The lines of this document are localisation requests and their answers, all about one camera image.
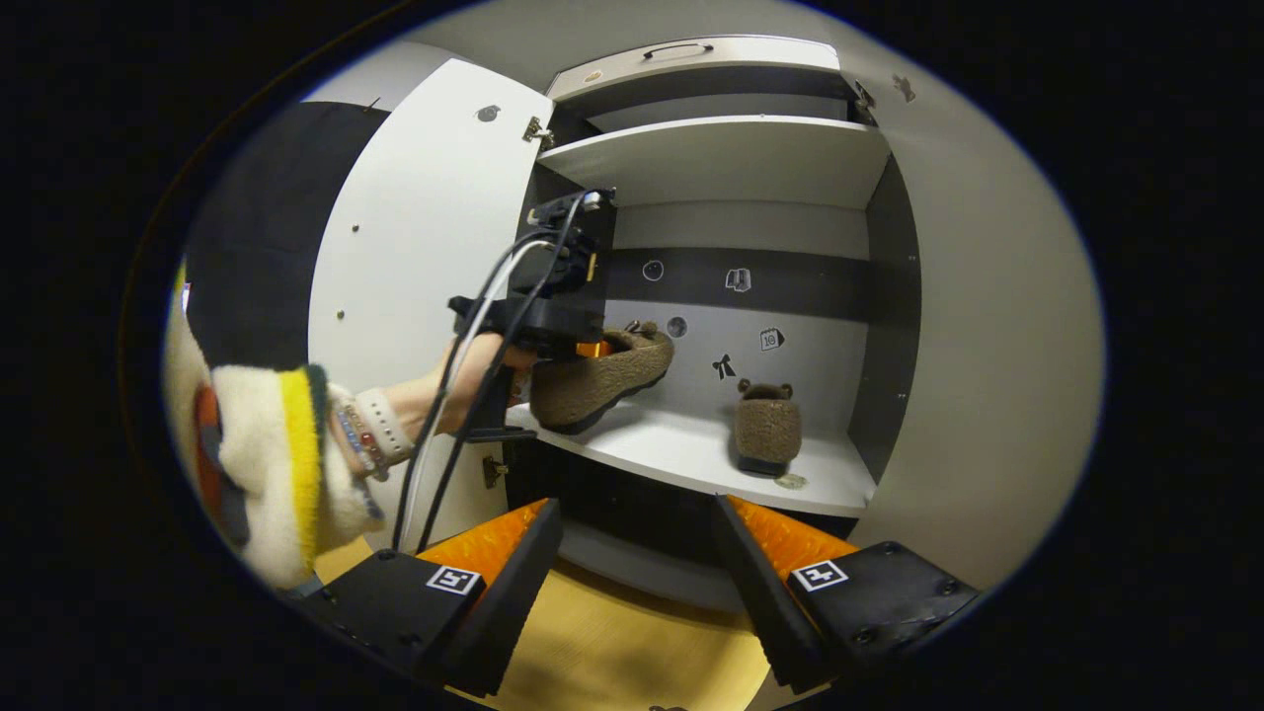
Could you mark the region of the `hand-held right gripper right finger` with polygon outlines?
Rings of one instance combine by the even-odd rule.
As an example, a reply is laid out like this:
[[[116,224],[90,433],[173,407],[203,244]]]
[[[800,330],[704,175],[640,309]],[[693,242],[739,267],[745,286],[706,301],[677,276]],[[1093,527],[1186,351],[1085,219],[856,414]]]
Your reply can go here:
[[[890,671],[980,595],[902,543],[856,547],[732,495],[714,496],[712,533],[774,678],[796,693]]]

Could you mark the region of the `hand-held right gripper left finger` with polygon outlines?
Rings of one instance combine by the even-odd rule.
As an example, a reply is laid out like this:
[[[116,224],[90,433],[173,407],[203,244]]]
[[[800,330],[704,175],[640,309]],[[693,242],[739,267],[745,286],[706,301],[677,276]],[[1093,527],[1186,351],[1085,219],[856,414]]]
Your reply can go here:
[[[296,607],[397,673],[495,696],[561,540],[541,498],[416,555],[375,552]]]

